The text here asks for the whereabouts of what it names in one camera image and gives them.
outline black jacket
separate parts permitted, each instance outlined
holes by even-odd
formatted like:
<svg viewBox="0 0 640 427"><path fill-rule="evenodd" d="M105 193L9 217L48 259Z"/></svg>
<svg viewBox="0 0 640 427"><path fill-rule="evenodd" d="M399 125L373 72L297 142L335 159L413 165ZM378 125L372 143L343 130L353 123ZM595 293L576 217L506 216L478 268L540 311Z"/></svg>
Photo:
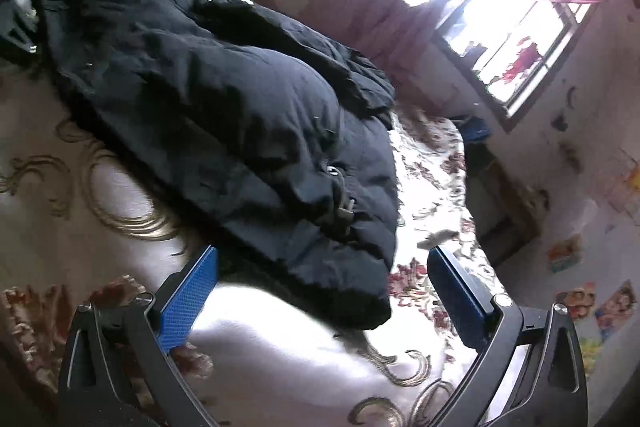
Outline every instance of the black jacket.
<svg viewBox="0 0 640 427"><path fill-rule="evenodd" d="M77 122L345 327L390 316L393 88L358 52L238 0L35 0Z"/></svg>

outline cartoon poster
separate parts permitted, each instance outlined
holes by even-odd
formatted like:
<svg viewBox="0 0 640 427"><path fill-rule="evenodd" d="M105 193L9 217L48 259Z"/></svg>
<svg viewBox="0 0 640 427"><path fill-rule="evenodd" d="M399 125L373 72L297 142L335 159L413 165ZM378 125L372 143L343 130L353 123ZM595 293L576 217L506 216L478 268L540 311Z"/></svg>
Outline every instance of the cartoon poster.
<svg viewBox="0 0 640 427"><path fill-rule="evenodd" d="M582 365L587 378L596 367L596 360L602 349L602 342L595 339L580 339L580 351L582 352Z"/></svg>
<svg viewBox="0 0 640 427"><path fill-rule="evenodd" d="M576 233L565 239L558 241L547 252L549 268L553 273L561 272L582 260L582 238Z"/></svg>
<svg viewBox="0 0 640 427"><path fill-rule="evenodd" d="M636 302L638 301L631 288L631 281L625 281L618 291L596 310L596 321L603 341L606 341L633 316Z"/></svg>
<svg viewBox="0 0 640 427"><path fill-rule="evenodd" d="M569 314L575 321L588 317L596 303L596 285L588 282L579 288L556 295L556 301L569 308Z"/></svg>

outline bed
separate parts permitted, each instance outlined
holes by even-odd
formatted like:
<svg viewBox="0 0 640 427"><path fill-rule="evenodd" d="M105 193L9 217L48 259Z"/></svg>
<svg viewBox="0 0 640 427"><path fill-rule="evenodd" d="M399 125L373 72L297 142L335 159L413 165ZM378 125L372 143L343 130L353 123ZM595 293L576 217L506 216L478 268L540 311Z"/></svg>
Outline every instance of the bed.
<svg viewBox="0 0 640 427"><path fill-rule="evenodd" d="M47 75L0 64L0 287L9 347L53 395L78 303L153 291L204 245L74 124ZM504 291L465 207L462 138L449 120L399 101L390 141L401 204L391 319L372 331L337 330L223 257L178 355L220 425L427 425L475 359L425 268L429 249L444 244L492 294ZM518 348L487 419L502 411L525 352Z"/></svg>

